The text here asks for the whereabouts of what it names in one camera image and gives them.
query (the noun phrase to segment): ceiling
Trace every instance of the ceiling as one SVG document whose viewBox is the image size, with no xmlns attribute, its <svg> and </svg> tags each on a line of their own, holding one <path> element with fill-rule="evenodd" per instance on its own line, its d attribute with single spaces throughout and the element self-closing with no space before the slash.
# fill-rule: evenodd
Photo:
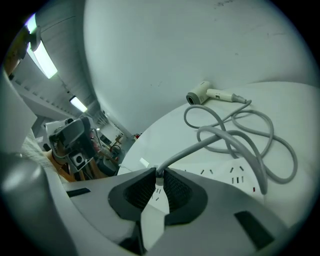
<svg viewBox="0 0 320 256">
<path fill-rule="evenodd" d="M 48 79 L 26 54 L 14 71 L 13 86 L 37 115 L 53 119 L 79 117 L 69 99 L 77 96 L 90 116 L 100 116 L 83 51 L 84 0 L 51 0 L 36 15 L 41 40 L 57 68 Z"/>
</svg>

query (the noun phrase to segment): ceiling light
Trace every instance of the ceiling light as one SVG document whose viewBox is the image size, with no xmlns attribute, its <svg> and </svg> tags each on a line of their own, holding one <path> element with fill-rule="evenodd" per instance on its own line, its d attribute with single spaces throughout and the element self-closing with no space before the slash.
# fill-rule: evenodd
<svg viewBox="0 0 320 256">
<path fill-rule="evenodd" d="M 26 22 L 26 26 L 30 33 L 37 28 L 35 14 Z M 34 52 L 31 50 L 31 46 L 29 44 L 27 53 L 48 79 L 52 78 L 52 76 L 58 72 L 42 41 Z"/>
<path fill-rule="evenodd" d="M 73 96 L 69 101 L 81 112 L 86 112 L 88 110 L 76 96 Z"/>
</svg>

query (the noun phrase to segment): gray cable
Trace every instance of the gray cable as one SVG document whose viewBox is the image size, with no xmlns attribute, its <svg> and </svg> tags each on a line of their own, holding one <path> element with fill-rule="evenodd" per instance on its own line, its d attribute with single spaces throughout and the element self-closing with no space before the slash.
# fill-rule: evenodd
<svg viewBox="0 0 320 256">
<path fill-rule="evenodd" d="M 199 149 L 205 148 L 205 149 L 212 151 L 212 152 L 230 154 L 235 159 L 238 158 L 238 156 L 236 154 L 242 155 L 247 160 L 249 165 L 251 166 L 251 168 L 257 178 L 261 193 L 263 195 L 265 195 L 268 191 L 267 176 L 269 176 L 272 180 L 274 180 L 275 182 L 277 182 L 279 184 L 286 184 L 286 183 L 290 182 L 295 177 L 297 170 L 298 170 L 298 159 L 297 159 L 297 156 L 296 156 L 294 149 L 290 146 L 290 144 L 287 141 L 274 135 L 274 125 L 273 125 L 271 119 L 266 114 L 259 112 L 257 110 L 252 110 L 252 109 L 243 110 L 244 108 L 249 106 L 252 101 L 248 100 L 248 101 L 244 101 L 244 102 L 246 102 L 246 103 L 243 106 L 241 106 L 238 109 L 236 109 L 235 111 L 231 112 L 223 119 L 221 119 L 216 112 L 214 112 L 212 109 L 210 109 L 206 106 L 203 106 L 203 105 L 189 106 L 185 110 L 183 118 L 184 118 L 185 123 L 189 127 L 198 129 L 198 131 L 196 133 L 198 143 L 196 143 L 196 144 L 184 149 L 183 151 L 175 154 L 174 156 L 169 158 L 167 161 L 165 161 L 163 164 L 161 164 L 157 169 L 157 175 L 159 177 L 163 176 L 165 168 L 172 165 L 176 161 L 186 157 L 187 155 L 189 155 Z M 191 109 L 202 109 L 202 110 L 209 112 L 217 120 L 217 123 L 214 123 L 210 126 L 202 126 L 202 127 L 191 125 L 187 121 L 187 113 Z M 251 114 L 255 114 L 255 115 L 261 117 L 262 119 L 264 119 L 266 121 L 266 123 L 268 124 L 269 133 L 250 129 L 248 127 L 245 127 L 245 126 L 239 124 L 236 121 L 236 116 L 240 113 L 251 113 Z M 224 122 L 226 122 L 228 120 L 228 118 L 230 118 L 230 117 L 231 117 L 231 120 L 234 123 L 234 125 L 237 126 L 239 129 L 241 129 L 245 132 L 248 132 L 248 133 L 252 133 L 255 135 L 260 135 L 260 136 L 264 136 L 264 137 L 268 138 L 268 142 L 267 142 L 264 150 L 261 153 L 258 151 L 258 149 L 257 149 L 256 145 L 253 143 L 253 141 L 242 131 L 239 131 L 239 130 L 226 131 L 226 127 L 224 125 Z M 217 125 L 220 125 L 221 129 L 214 128 Z M 209 137 L 205 140 L 201 140 L 200 134 L 202 131 L 207 131 L 207 132 L 213 133 L 215 135 L 212 137 Z M 250 147 L 252 148 L 255 155 L 253 155 L 240 141 L 238 141 L 232 135 L 239 136 L 239 137 L 243 138 L 250 145 Z M 225 144 L 226 144 L 227 149 L 219 149 L 219 148 L 214 148 L 214 147 L 209 146 L 210 144 L 217 142 L 220 139 L 225 140 Z M 289 150 L 289 152 L 292 156 L 293 170 L 292 170 L 291 175 L 287 178 L 278 177 L 270 169 L 268 169 L 268 167 L 266 167 L 263 163 L 262 158 L 269 151 L 273 140 L 276 140 L 276 141 L 280 142 L 281 144 L 283 144 Z"/>
</svg>

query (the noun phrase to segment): white curved wall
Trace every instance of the white curved wall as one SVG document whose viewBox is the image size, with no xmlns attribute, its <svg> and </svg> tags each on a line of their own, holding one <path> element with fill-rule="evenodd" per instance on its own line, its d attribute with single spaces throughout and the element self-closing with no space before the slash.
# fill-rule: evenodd
<svg viewBox="0 0 320 256">
<path fill-rule="evenodd" d="M 132 134 L 186 103 L 202 80 L 218 89 L 319 84 L 304 40 L 268 1 L 87 0 L 83 26 L 98 101 Z"/>
</svg>

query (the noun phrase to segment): white table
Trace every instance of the white table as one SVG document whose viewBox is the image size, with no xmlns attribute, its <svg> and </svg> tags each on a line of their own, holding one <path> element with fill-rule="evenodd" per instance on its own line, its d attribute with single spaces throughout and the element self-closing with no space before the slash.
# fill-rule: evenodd
<svg viewBox="0 0 320 256">
<path fill-rule="evenodd" d="M 255 109 L 268 115 L 273 121 L 275 134 L 287 140 L 297 154 L 298 171 L 294 180 L 284 185 L 268 180 L 268 193 L 264 197 L 264 205 L 290 227 L 306 215 L 318 185 L 315 181 L 319 178 L 317 169 L 319 169 L 320 152 L 318 126 L 320 90 L 300 83 L 261 82 L 231 88 L 227 91 L 252 100 L 248 109 Z M 205 103 L 205 106 L 212 108 L 222 118 L 240 105 L 240 103 L 212 99 Z M 133 171 L 144 168 L 140 158 L 144 158 L 152 165 L 160 165 L 177 152 L 195 144 L 196 132 L 185 124 L 183 118 L 188 106 L 189 104 L 186 103 L 152 124 L 133 144 L 122 164 Z M 187 118 L 196 126 L 216 122 L 211 115 L 201 109 L 192 109 Z M 264 121 L 255 115 L 248 115 L 238 121 L 252 129 L 268 131 Z M 227 130 L 238 129 L 231 121 L 225 123 L 225 126 Z M 267 138 L 247 134 L 262 151 Z M 214 146 L 226 147 L 223 141 L 218 141 Z M 214 165 L 230 159 L 232 157 L 228 154 L 214 153 L 203 148 L 179 160 L 171 167 L 200 174 L 203 165 L 208 166 L 209 163 Z M 292 172 L 291 155 L 277 141 L 273 142 L 263 160 L 280 177 L 287 177 Z M 128 172 L 121 167 L 118 175 Z"/>
</svg>

